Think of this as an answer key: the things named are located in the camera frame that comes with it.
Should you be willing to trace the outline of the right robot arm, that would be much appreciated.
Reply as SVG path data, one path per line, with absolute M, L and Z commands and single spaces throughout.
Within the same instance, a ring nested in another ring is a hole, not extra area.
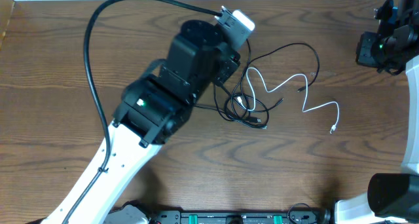
M 404 75 L 407 85 L 394 102 L 405 109 L 407 138 L 397 172 L 377 172 L 367 190 L 335 202 L 334 223 L 418 222 L 418 0 L 385 0 L 375 9 L 376 31 L 361 34 L 358 65 L 391 76 Z

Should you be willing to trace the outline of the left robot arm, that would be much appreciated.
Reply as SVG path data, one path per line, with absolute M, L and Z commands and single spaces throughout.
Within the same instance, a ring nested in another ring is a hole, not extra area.
M 189 20 L 165 59 L 153 61 L 122 94 L 109 138 L 45 223 L 102 223 L 137 172 L 189 119 L 210 83 L 238 68 L 238 49 L 253 26 Z

